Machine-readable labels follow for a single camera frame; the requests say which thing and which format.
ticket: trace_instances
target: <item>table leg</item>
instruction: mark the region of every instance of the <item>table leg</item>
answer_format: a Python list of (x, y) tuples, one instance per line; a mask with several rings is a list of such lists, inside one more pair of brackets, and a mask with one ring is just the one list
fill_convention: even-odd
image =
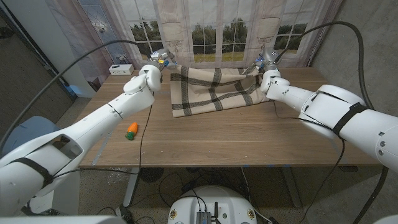
[(299, 191), (297, 190), (296, 183), (294, 181), (294, 176), (291, 167), (282, 167), (282, 173), (285, 177), (286, 186), (289, 190), (290, 198), (292, 199), (293, 206), (300, 208), (302, 206), (299, 197)]
[[(138, 173), (139, 168), (135, 167), (131, 169), (132, 173)], [(132, 194), (136, 188), (138, 174), (130, 174), (129, 183), (127, 185), (126, 194), (124, 195), (123, 206), (128, 207), (132, 200)]]

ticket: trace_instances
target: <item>window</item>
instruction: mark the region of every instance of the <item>window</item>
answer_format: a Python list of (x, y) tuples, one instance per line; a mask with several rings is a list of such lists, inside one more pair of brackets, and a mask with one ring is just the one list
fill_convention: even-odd
[(152, 0), (120, 0), (142, 59), (163, 48)]
[(301, 39), (295, 38), (303, 34), (315, 10), (317, 0), (287, 0), (282, 22), (275, 40), (275, 50), (279, 53), (288, 48), (286, 53), (296, 54)]
[[(86, 13), (91, 25), (95, 28), (102, 43), (116, 40), (116, 36), (101, 6), (100, 0), (79, 0), (81, 8)], [(114, 64), (130, 63), (120, 44), (106, 46), (106, 50)]]
[(243, 61), (253, 0), (224, 0), (222, 62)]
[(217, 2), (189, 0), (188, 3), (194, 61), (216, 62)]

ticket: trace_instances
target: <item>black strap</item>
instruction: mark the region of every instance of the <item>black strap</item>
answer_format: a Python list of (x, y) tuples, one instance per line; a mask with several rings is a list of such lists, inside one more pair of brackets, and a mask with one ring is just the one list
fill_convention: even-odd
[(340, 136), (340, 131), (343, 129), (344, 125), (346, 125), (353, 116), (356, 114), (362, 113), (362, 111), (367, 110), (366, 106), (361, 105), (360, 103), (356, 103), (352, 106), (350, 106), (349, 111), (344, 114), (344, 116), (337, 122), (335, 127), (333, 128), (333, 132), (337, 134), (337, 136)]
[(26, 157), (21, 157), (21, 158), (18, 158), (16, 160), (14, 160), (14, 161), (11, 161), (10, 163), (12, 163), (12, 162), (23, 163), (23, 164), (29, 166), (30, 168), (32, 168), (33, 170), (36, 170), (38, 173), (40, 173), (43, 176), (43, 178), (44, 178), (42, 189), (45, 186), (47, 186), (48, 184), (51, 184), (52, 181), (53, 181), (53, 177), (49, 173), (49, 171), (46, 168), (42, 167), (40, 164), (38, 164), (35, 161), (33, 161), (32, 159), (29, 159), (29, 158), (26, 158)]

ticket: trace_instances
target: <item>wooden table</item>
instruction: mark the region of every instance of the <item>wooden table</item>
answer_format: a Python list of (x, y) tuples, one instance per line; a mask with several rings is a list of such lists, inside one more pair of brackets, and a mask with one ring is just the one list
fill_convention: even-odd
[[(281, 68), (291, 85), (311, 91), (325, 84), (314, 68)], [(122, 121), (105, 140), (98, 142), (81, 163), (82, 167), (137, 167), (142, 140), (142, 167), (218, 166), (331, 166), (341, 150), (294, 119), (279, 119), (272, 102), (230, 110), (173, 118), (170, 101), (170, 73), (164, 69), (162, 89), (154, 93), (155, 103)], [(123, 92), (132, 76), (109, 76), (78, 119)], [(283, 103), (276, 103), (281, 117), (298, 116)], [(137, 122), (133, 141), (124, 135)], [(378, 164), (351, 144), (346, 144), (341, 165)]]

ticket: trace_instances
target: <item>orange carrot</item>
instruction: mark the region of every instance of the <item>orange carrot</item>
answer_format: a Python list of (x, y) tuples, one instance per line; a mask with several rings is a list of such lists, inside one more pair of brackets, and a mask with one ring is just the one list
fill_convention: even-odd
[(138, 124), (136, 122), (132, 123), (130, 127), (127, 129), (127, 134), (125, 135), (126, 139), (133, 140), (134, 136), (137, 134)]

